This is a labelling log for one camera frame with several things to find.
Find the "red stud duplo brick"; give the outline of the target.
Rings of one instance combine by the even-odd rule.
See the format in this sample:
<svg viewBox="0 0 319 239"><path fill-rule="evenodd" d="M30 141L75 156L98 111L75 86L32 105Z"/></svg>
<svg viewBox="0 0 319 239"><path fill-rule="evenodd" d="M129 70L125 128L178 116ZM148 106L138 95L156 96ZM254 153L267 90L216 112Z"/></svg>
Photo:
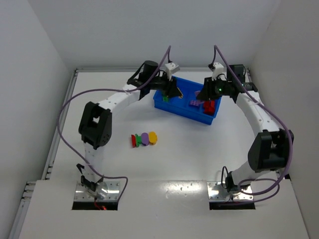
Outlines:
<svg viewBox="0 0 319 239"><path fill-rule="evenodd" d="M213 116L215 114L215 107L206 107L203 111L204 114Z"/></svg>

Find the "yellow rounded duplo brick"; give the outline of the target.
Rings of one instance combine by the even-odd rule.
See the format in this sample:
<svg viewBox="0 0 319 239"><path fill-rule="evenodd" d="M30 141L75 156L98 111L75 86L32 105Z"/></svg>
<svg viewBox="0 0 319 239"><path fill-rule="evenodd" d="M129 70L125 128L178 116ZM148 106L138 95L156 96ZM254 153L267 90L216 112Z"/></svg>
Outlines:
<svg viewBox="0 0 319 239"><path fill-rule="evenodd" d="M149 132L149 144L155 145L158 141L157 134L154 131Z"/></svg>

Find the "purple rounded brick cluster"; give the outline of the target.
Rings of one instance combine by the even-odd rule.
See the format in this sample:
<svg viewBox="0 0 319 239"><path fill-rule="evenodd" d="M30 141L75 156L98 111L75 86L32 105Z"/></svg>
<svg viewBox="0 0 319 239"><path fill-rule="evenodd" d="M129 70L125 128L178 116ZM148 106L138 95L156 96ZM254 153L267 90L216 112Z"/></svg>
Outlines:
<svg viewBox="0 0 319 239"><path fill-rule="evenodd" d="M150 140L149 140L149 135L148 135L148 133L143 132L143 133L141 134L141 142L142 142L143 146L148 146L148 145L149 145Z"/></svg>

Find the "green brick cluster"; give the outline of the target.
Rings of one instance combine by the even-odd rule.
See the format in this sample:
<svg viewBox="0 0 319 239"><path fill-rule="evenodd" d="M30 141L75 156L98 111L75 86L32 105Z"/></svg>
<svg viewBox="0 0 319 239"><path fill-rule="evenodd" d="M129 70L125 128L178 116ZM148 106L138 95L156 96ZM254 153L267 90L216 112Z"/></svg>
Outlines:
<svg viewBox="0 0 319 239"><path fill-rule="evenodd" d="M136 143L135 143L136 147L139 147L141 144L143 144L142 137L140 135L135 134L135 140L136 140Z"/></svg>

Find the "red half-round brick cluster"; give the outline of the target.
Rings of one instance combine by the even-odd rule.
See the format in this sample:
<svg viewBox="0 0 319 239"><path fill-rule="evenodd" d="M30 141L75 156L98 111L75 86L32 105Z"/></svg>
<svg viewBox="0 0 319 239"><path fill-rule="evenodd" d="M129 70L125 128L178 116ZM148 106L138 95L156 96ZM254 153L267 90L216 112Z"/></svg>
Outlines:
<svg viewBox="0 0 319 239"><path fill-rule="evenodd" d="M132 148L136 147L136 136L134 134L131 135L131 140L132 140Z"/></svg>

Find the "red rectangular duplo brick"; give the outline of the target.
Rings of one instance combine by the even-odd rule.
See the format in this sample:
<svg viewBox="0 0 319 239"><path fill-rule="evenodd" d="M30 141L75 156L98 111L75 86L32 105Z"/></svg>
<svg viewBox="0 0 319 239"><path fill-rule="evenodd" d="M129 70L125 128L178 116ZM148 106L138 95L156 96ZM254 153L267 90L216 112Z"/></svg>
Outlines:
<svg viewBox="0 0 319 239"><path fill-rule="evenodd" d="M210 108L210 101L205 101L205 102L203 103L203 108L204 108L204 109Z"/></svg>

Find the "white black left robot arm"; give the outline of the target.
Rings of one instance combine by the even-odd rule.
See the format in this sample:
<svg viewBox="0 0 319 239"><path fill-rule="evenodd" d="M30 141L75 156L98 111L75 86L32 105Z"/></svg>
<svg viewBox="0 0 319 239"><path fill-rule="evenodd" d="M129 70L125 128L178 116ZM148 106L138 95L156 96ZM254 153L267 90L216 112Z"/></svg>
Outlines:
<svg viewBox="0 0 319 239"><path fill-rule="evenodd" d="M97 172L103 161L104 146L112 135L112 120L125 107L141 100L150 90L159 90L169 99L182 97L177 88L177 79L173 76L179 66L169 61L160 73L160 65L154 61L145 61L127 80L127 83L115 94L98 103L88 102L85 105L79 125L79 133L85 147L84 161L90 175L91 187L96 185L93 180L104 175Z"/></svg>

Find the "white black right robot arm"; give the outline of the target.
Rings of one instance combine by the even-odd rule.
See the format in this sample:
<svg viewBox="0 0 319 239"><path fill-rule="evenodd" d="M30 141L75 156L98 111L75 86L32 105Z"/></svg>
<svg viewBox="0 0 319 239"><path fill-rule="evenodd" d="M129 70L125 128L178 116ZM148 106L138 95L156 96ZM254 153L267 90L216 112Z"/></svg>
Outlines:
<svg viewBox="0 0 319 239"><path fill-rule="evenodd" d="M224 67L220 63L209 64L211 77L204 79L204 86L197 95L201 101L217 100L229 96L242 110L253 130L255 139L248 151L248 159L225 178L227 191L240 191L269 171L287 171L292 160L293 133L261 102L258 89L252 82L241 79L231 66L227 76L221 76Z"/></svg>

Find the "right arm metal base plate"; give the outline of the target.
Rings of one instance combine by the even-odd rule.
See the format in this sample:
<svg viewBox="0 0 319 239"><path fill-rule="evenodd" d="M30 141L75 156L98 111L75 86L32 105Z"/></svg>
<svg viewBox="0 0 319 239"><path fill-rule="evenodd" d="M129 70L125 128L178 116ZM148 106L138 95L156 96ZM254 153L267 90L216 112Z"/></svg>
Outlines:
<svg viewBox="0 0 319 239"><path fill-rule="evenodd" d="M220 181L208 181L207 192L209 202L213 203L237 203L237 202L253 202L252 195L246 195L239 191L228 192L224 183Z"/></svg>

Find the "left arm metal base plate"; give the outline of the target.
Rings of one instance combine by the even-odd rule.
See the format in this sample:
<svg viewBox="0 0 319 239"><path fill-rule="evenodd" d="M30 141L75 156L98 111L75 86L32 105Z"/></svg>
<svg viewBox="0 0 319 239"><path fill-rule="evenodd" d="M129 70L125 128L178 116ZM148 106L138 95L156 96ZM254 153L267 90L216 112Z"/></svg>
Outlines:
<svg viewBox="0 0 319 239"><path fill-rule="evenodd" d="M120 195L120 181L104 181L97 186L95 192L87 189L83 184L77 183L74 194L74 202L116 202Z"/></svg>

